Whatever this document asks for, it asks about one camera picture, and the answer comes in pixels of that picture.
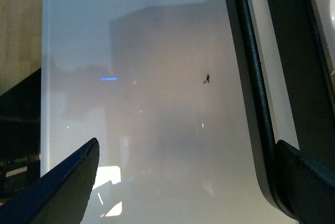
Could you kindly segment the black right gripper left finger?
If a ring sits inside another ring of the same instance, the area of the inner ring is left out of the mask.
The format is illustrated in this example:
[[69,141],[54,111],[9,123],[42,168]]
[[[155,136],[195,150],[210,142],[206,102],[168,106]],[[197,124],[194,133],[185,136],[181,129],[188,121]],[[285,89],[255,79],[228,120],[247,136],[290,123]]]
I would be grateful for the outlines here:
[[1,223],[80,223],[99,163],[96,138],[1,205]]

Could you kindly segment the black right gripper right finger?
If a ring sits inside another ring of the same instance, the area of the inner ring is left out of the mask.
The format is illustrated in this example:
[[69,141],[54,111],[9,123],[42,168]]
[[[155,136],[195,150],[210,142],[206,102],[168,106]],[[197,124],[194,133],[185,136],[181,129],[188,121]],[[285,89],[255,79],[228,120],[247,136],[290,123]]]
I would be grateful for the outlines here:
[[284,191],[303,223],[334,223],[334,172],[287,142],[275,147]]

